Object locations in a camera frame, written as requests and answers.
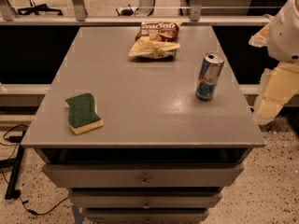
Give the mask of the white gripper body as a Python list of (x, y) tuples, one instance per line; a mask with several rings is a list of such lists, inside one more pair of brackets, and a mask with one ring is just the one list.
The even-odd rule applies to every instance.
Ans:
[(280, 62), (299, 62), (298, 0), (288, 0), (271, 21), (267, 50)]

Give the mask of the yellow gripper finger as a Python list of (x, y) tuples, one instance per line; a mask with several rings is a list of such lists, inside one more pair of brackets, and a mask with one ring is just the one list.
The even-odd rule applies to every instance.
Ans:
[(253, 106), (254, 122), (258, 125), (267, 125), (273, 121), (297, 92), (299, 92), (299, 63), (280, 62), (273, 70), (265, 69)]
[(257, 48), (266, 47), (268, 45), (269, 28), (270, 24), (266, 24), (259, 32), (250, 38), (249, 44)]

